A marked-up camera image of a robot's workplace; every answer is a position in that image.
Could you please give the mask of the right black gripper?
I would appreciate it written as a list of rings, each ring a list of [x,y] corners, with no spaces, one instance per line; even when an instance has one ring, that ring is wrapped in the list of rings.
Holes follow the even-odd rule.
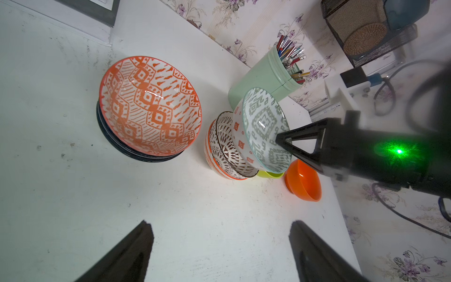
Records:
[[[276,143],[318,173],[344,180],[348,175],[377,182],[388,180],[388,167],[375,153],[381,140],[376,131],[359,128],[360,111],[349,110],[344,119],[327,117],[298,129],[279,133]],[[306,151],[288,143],[317,140],[317,152]]]

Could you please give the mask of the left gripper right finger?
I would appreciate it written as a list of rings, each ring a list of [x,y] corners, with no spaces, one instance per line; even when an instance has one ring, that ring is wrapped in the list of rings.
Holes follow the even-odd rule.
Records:
[[[303,221],[291,225],[289,241],[301,282],[367,282]]]

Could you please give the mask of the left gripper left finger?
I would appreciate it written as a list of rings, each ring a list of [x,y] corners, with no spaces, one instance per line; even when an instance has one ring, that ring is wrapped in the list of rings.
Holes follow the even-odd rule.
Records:
[[[151,224],[145,221],[140,222],[77,281],[143,282],[154,239]]]

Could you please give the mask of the green grey pattern bowl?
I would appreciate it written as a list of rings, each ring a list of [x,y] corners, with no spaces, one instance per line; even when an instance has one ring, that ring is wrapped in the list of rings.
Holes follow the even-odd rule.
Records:
[[[289,131],[278,102],[266,90],[250,89],[233,112],[232,140],[244,161],[271,173],[284,173],[292,155],[276,144],[278,134]]]

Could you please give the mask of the black white pattern bowl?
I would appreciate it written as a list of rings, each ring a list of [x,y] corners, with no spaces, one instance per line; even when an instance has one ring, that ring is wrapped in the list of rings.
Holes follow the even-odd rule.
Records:
[[[240,155],[238,149],[233,142],[233,113],[226,111],[221,113],[216,122],[216,133],[221,152],[227,163],[231,166],[233,172],[238,173],[245,179],[255,177],[258,169],[248,164]]]

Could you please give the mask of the orange floral pattern bowl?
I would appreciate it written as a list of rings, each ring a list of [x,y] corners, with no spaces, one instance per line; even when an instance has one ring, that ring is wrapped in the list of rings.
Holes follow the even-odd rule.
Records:
[[[246,180],[247,177],[244,176],[239,176],[238,178],[232,177],[230,175],[228,175],[216,162],[216,160],[213,157],[212,151],[210,149],[210,141],[209,141],[209,137],[210,137],[210,133],[212,132],[212,128],[214,123],[216,122],[216,120],[212,121],[210,127],[209,127],[209,131],[206,135],[205,138],[205,142],[204,142],[204,153],[206,156],[206,161],[209,164],[210,168],[215,171],[218,175],[220,175],[223,178],[226,178],[228,180]]]

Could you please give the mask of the blue floral bowl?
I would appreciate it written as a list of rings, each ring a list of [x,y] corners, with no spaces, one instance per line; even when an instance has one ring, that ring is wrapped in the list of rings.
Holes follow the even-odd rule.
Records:
[[[132,159],[135,159],[135,160],[141,161],[141,162],[160,163],[160,162],[166,162],[166,161],[172,160],[182,154],[182,152],[181,152],[181,153],[171,155],[171,156],[152,156],[152,155],[147,155],[147,154],[141,153],[141,152],[131,148],[130,146],[128,146],[127,144],[122,142],[108,127],[108,124],[106,123],[106,121],[102,115],[101,106],[100,106],[99,102],[97,102],[97,105],[96,105],[96,118],[97,118],[99,128],[101,129],[106,140],[115,149],[117,149],[120,153],[122,153]]]

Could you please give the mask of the orange geometric pattern bowl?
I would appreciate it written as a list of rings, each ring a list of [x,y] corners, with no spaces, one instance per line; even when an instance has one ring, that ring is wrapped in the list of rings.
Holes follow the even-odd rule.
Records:
[[[150,156],[181,153],[202,127],[202,107],[192,84],[174,66],[150,56],[114,63],[101,80],[99,104],[115,136]]]

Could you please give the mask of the lime green plastic bowl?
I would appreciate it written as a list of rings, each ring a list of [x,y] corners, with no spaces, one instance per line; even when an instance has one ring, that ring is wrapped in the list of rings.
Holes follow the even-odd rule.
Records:
[[[280,179],[284,176],[284,173],[273,173],[273,172],[267,172],[263,170],[259,170],[257,173],[258,177],[262,178],[268,178],[268,179]]]

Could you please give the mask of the mint green pencil cup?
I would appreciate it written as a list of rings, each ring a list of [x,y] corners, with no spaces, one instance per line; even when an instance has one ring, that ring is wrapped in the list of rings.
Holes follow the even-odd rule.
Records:
[[[252,88],[266,90],[276,99],[282,101],[301,88],[281,62],[277,48],[272,47],[230,90],[229,104],[235,109],[245,94]]]

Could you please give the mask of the coloured pencils bunch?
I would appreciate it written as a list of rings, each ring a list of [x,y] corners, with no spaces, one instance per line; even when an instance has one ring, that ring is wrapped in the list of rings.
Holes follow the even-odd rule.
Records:
[[[297,67],[297,63],[306,58],[303,45],[301,43],[295,43],[288,35],[280,35],[275,46],[276,53],[283,67],[292,79],[299,85],[306,83],[310,73]]]

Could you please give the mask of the round cork coaster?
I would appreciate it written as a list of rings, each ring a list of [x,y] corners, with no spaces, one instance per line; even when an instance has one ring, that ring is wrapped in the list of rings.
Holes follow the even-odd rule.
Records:
[[[349,56],[361,56],[374,49],[386,36],[382,23],[369,23],[355,30],[345,41],[343,50]]]

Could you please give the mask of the teal plate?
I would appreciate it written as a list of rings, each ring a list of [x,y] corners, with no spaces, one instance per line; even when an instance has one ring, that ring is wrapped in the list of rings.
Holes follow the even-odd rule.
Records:
[[[429,12],[430,0],[386,0],[384,11],[391,30],[414,24]]]

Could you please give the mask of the white grey book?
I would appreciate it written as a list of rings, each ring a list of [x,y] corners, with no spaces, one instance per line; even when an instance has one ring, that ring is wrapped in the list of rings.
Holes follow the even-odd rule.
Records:
[[[31,15],[76,32],[83,37],[111,46],[111,32],[115,26],[120,1],[5,1]]]

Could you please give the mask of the black mesh wall organizer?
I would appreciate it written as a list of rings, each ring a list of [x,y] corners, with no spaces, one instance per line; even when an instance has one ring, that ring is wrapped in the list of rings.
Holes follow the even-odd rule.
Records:
[[[326,24],[354,68],[362,67],[418,37],[413,23],[391,29],[384,1],[321,1]]]

